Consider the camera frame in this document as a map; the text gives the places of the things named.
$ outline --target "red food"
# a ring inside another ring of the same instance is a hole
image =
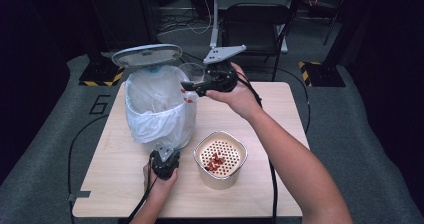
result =
[[[205,167],[206,171],[217,171],[222,164],[225,162],[224,157],[218,157],[218,155],[221,155],[221,152],[212,154],[212,157],[209,159],[209,163]]]

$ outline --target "black curtain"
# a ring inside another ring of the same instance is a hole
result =
[[[51,20],[38,4],[0,0],[0,182],[38,133],[69,80],[66,62],[71,54],[62,52],[65,48],[55,36],[59,34],[51,31]],[[56,11],[60,4],[52,1],[50,8]],[[63,30],[63,38],[69,36]],[[77,46],[73,38],[67,39],[68,46]]]
[[[422,0],[376,0],[356,61],[348,66],[368,122],[424,213],[424,12]]]

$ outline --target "chair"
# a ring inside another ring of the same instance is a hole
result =
[[[329,17],[330,18],[330,28],[327,32],[327,36],[324,40],[324,46],[327,44],[328,38],[330,37],[331,31],[333,30],[334,23],[339,17],[341,7],[344,0],[318,0],[316,5],[309,7],[309,13],[311,15],[317,15],[320,17]]]
[[[223,18],[222,46],[245,45],[246,50],[239,55],[266,56],[265,62],[268,57],[275,57],[274,81],[288,19],[289,9],[283,5],[241,3],[230,6]]]
[[[333,30],[336,20],[339,18],[340,10],[345,0],[318,0],[316,3],[311,2],[310,0],[292,0],[290,9],[292,16],[290,17],[289,27],[287,28],[287,35],[292,24],[294,17],[296,16],[297,9],[299,8],[300,3],[306,5],[309,9],[309,16],[311,17],[322,17],[330,18],[329,30],[324,39],[323,45],[327,45],[330,34]]]

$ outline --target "white lid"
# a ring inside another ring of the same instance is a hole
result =
[[[182,53],[176,45],[146,45],[119,51],[112,56],[112,61],[121,67],[150,66],[178,60]]]

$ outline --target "person's left hand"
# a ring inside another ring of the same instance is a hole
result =
[[[147,175],[149,172],[148,168],[149,164],[146,164],[143,168],[143,174],[144,174],[144,190],[147,188]],[[151,170],[150,174],[150,186],[152,189],[150,190],[148,200],[156,200],[165,202],[168,198],[169,194],[172,191],[172,188],[174,187],[175,182],[178,179],[178,168],[174,169],[174,172],[172,173],[172,176],[168,180],[162,180],[160,178],[157,178],[155,172]]]

